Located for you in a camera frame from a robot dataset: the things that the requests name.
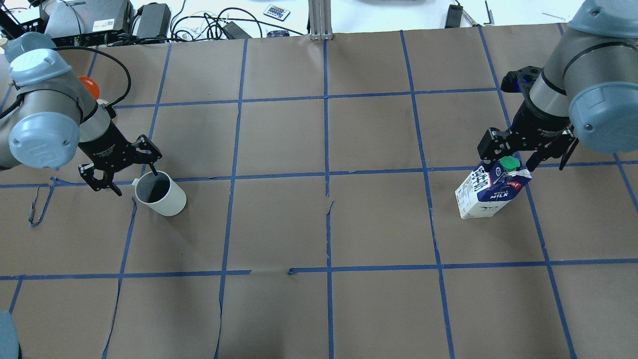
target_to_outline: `green bottle cap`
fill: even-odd
[[[512,156],[505,156],[498,160],[506,171],[513,171],[521,166],[521,161]]]

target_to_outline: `milk carton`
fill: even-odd
[[[493,216],[530,180],[530,172],[517,158],[503,157],[489,172],[481,162],[456,190],[461,218]]]

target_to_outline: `remote control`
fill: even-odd
[[[266,10],[263,11],[263,14],[266,16],[270,16],[279,21],[286,20],[286,17],[290,14],[290,10],[282,9],[278,6],[274,6],[273,4],[268,5]]]

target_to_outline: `orange ball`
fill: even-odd
[[[100,98],[100,88],[98,87],[98,84],[95,83],[95,81],[86,76],[79,76],[78,78],[80,79],[84,87],[89,90],[93,98],[95,98],[96,100]]]

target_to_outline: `white mug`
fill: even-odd
[[[160,215],[170,217],[181,212],[186,205],[186,194],[175,181],[163,171],[145,173],[133,180],[135,198]]]

